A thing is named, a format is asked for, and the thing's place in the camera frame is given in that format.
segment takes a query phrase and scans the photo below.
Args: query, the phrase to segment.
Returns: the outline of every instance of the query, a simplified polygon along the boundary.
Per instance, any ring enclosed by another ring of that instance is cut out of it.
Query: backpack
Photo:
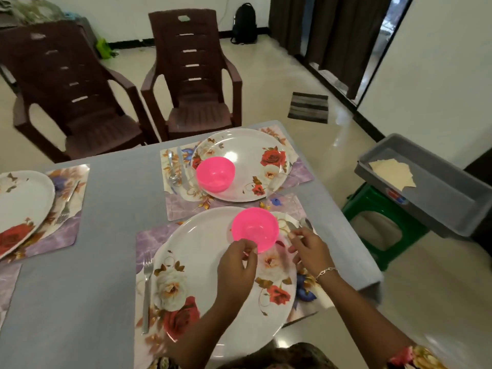
[[[258,38],[256,13],[249,2],[239,6],[236,11],[232,34],[231,43],[233,44],[254,44],[256,42]]]

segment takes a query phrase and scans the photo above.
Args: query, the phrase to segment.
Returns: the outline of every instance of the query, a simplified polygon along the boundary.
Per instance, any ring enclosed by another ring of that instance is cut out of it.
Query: doormat
[[[288,117],[328,124],[328,96],[293,92]]]

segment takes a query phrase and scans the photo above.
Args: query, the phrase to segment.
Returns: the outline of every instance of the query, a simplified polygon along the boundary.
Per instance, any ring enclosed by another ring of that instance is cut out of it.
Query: sticker label
[[[386,194],[388,195],[388,197],[390,197],[397,204],[401,204],[403,206],[405,204],[408,204],[408,199],[403,197],[400,193],[398,193],[397,191],[395,191],[393,189],[386,188]]]

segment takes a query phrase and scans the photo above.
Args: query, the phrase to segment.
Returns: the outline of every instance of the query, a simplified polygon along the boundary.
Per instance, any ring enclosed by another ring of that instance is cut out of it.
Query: silver bracelet
[[[337,271],[338,272],[338,269],[336,269],[335,267],[331,266],[329,268],[326,268],[326,269],[323,269],[316,277],[316,282],[318,282],[318,278],[320,278],[322,275],[324,275],[326,272],[328,271]]]

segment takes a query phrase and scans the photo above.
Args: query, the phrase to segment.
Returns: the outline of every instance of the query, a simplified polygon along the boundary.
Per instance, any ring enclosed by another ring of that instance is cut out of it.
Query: dining table
[[[314,174],[279,121],[247,128],[273,125]],[[74,246],[20,261],[21,273],[0,332],[3,369],[132,369],[135,235],[169,223],[160,151],[209,135],[56,165],[90,165],[79,234]],[[341,276],[378,303],[383,275],[323,183],[315,178],[292,192],[328,244]]]

